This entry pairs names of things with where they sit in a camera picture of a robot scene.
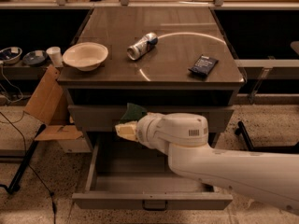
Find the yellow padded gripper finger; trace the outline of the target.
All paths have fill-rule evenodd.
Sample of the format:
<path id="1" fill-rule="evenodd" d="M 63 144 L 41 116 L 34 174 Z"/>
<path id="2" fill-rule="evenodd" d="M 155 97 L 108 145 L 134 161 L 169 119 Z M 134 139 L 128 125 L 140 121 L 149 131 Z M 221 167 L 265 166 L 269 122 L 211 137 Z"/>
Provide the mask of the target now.
<path id="1" fill-rule="evenodd" d="M 136 142 L 137 141 L 136 125 L 137 125 L 136 121 L 117 124 L 115 126 L 117 136 L 129 141 Z"/>

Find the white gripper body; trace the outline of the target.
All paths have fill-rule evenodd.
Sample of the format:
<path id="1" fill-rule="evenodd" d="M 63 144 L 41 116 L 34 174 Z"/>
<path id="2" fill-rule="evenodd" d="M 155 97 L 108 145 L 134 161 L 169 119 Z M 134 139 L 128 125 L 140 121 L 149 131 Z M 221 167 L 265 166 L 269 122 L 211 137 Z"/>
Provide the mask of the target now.
<path id="1" fill-rule="evenodd" d="M 165 141 L 155 136 L 157 124 L 163 116 L 160 113 L 148 113 L 148 115 L 137 122 L 136 137 L 140 144 L 150 149 L 165 148 Z"/>

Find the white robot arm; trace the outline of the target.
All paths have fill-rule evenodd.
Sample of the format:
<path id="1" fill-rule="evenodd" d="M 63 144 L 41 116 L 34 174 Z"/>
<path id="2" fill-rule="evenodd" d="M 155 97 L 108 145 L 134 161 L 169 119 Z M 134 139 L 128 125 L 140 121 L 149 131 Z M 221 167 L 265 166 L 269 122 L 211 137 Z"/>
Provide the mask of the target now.
<path id="1" fill-rule="evenodd" d="M 115 126 L 121 138 L 168 156 L 172 172 L 299 214 L 299 157 L 213 148 L 205 117 L 148 113 Z"/>

